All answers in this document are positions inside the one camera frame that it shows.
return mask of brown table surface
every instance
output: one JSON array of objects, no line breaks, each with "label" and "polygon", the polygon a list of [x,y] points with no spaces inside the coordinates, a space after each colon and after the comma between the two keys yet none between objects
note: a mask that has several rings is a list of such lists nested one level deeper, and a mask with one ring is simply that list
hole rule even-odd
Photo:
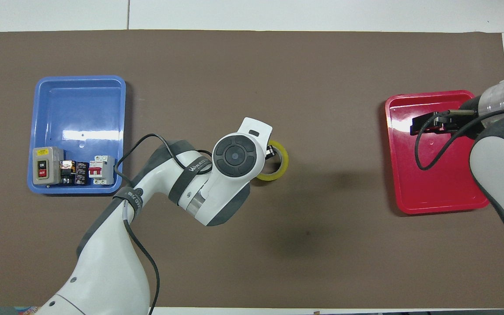
[{"label": "brown table surface", "polygon": [[251,116],[290,154],[219,227],[153,197],[133,228],[161,272],[158,305],[504,308],[502,222],[490,206],[403,215],[384,116],[392,95],[502,80],[500,34],[174,30],[0,33],[0,305],[57,291],[110,201],[26,186],[36,82],[90,74],[130,86],[126,150],[149,132],[212,149]]}]

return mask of velcro strap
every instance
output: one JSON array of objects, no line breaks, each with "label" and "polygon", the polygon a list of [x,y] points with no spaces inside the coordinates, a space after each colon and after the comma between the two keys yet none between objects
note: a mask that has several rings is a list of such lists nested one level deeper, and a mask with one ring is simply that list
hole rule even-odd
[{"label": "velcro strap", "polygon": [[168,193],[168,199],[178,205],[178,201],[186,190],[186,187],[190,185],[190,183],[200,170],[210,164],[211,161],[205,156],[198,157],[194,160],[194,162],[190,163],[190,165],[188,165],[188,167],[186,167],[184,171],[182,171],[182,174],[178,176],[178,179],[172,186],[172,189],[170,189],[170,192]]},{"label": "velcro strap", "polygon": [[133,189],[132,187],[124,186],[114,194],[112,198],[120,198],[127,200],[130,205],[132,205],[134,214],[133,217],[137,217],[140,214],[141,209],[144,206],[144,200],[141,198],[143,190],[141,188]]}]

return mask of white circuit breaker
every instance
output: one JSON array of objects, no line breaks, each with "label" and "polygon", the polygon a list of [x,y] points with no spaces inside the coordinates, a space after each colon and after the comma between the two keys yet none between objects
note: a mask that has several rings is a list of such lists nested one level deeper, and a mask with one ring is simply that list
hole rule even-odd
[{"label": "white circuit breaker", "polygon": [[114,156],[96,155],[88,164],[88,177],[95,185],[114,184]]},{"label": "white circuit breaker", "polygon": [[32,150],[32,183],[52,185],[60,182],[60,161],[63,150],[55,146],[36,147]]}]

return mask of red tray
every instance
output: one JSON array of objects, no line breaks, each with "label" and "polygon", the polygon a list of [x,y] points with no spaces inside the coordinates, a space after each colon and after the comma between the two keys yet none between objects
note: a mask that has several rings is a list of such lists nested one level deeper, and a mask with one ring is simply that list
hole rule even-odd
[{"label": "red tray", "polygon": [[[488,200],[474,182],[469,167],[473,140],[456,139],[430,170],[420,170],[414,157],[416,136],[410,136],[412,118],[430,112],[458,109],[474,95],[468,91],[446,91],[396,95],[386,100],[388,141],[396,202],[407,214],[445,213],[478,209]],[[420,140],[423,165],[435,157],[450,134],[426,133]]]}]

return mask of cable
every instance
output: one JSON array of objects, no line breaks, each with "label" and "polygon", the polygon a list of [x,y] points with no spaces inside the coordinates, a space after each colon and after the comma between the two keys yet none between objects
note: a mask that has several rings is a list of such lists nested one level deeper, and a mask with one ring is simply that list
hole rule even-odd
[{"label": "cable", "polygon": [[504,109],[497,110],[495,112],[491,112],[491,113],[485,114],[483,116],[480,116],[480,117],[472,120],[471,122],[465,124],[464,126],[462,126],[462,128],[460,128],[456,133],[454,133],[452,135],[452,137],[444,144],[444,146],[442,147],[441,151],[438,152],[438,154],[429,163],[429,165],[426,166],[426,167],[424,167],[424,166],[421,165],[420,154],[419,154],[419,146],[420,146],[421,136],[424,133],[425,129],[427,129],[427,127],[433,122],[433,120],[435,118],[437,118],[439,116],[447,116],[449,114],[450,114],[450,110],[446,110],[445,112],[440,112],[438,114],[435,114],[432,117],[430,117],[423,124],[423,127],[421,127],[420,132],[418,133],[417,138],[416,138],[416,147],[415,147],[415,150],[414,150],[415,151],[415,155],[416,155],[417,167],[419,167],[420,170],[428,170],[428,169],[432,168],[434,166],[434,164],[436,164],[437,161],[441,158],[441,156],[445,153],[446,149],[448,149],[448,147],[452,144],[452,142],[454,142],[454,140],[456,140],[456,138],[462,136],[464,133],[466,133],[466,131],[468,131],[470,128],[474,127],[476,124],[478,124],[482,120],[485,120],[485,119],[493,117],[493,116],[504,114]]},{"label": "cable", "polygon": [[[168,151],[168,153],[170,154],[172,159],[174,159],[174,161],[176,162],[176,164],[178,164],[178,166],[180,166],[182,169],[186,168],[184,166],[184,164],[182,164],[182,162],[180,162],[180,160],[176,157],[176,155],[174,155],[174,153],[172,153],[172,150],[170,149],[168,142],[163,137],[161,137],[160,135],[158,135],[156,133],[148,133],[148,134],[144,135],[143,137],[141,137],[141,139],[139,139],[138,142],[136,142],[136,145],[134,145],[131,150],[129,150],[126,154],[124,154],[124,156],[122,156],[122,158],[118,160],[118,163],[116,163],[116,165],[114,165],[114,172],[116,172],[116,174],[118,174],[118,176],[122,177],[124,179],[124,181],[126,181],[128,183],[128,186],[130,186],[130,187],[133,187],[132,181],[124,173],[120,172],[120,170],[118,169],[118,166],[120,166],[120,164],[122,162],[124,162],[124,160],[133,152],[133,150],[135,150],[137,148],[137,146],[139,146],[141,144],[141,142],[143,142],[145,139],[147,139],[149,137],[159,138],[162,141],[162,143],[164,144],[164,146],[166,147],[166,150]],[[209,152],[207,150],[197,150],[197,151],[204,152],[206,154],[209,154],[209,156],[211,156],[211,152]],[[198,172],[198,175],[203,175],[203,174],[209,173],[209,172],[211,172],[211,170],[212,170],[212,168],[208,168],[206,170],[200,170]]]},{"label": "cable", "polygon": [[130,224],[128,223],[128,218],[127,218],[128,217],[128,213],[127,213],[126,201],[124,201],[124,210],[123,210],[123,213],[122,213],[122,217],[124,219],[124,227],[126,227],[126,231],[128,232],[129,237],[132,238],[133,242],[137,245],[137,247],[140,248],[140,250],[145,255],[145,257],[147,257],[147,259],[153,265],[154,276],[157,279],[157,286],[156,286],[156,288],[154,290],[154,299],[153,299],[153,303],[150,305],[150,310],[149,310],[149,314],[148,314],[148,315],[151,315],[153,313],[154,306],[157,303],[158,291],[159,291],[159,289],[161,287],[161,279],[160,279],[160,277],[158,275],[157,264],[154,262],[153,257],[151,257],[151,255],[145,249],[145,247],[142,245],[142,243],[140,242],[140,240],[137,239],[136,235],[132,231],[132,228],[130,227]]}]

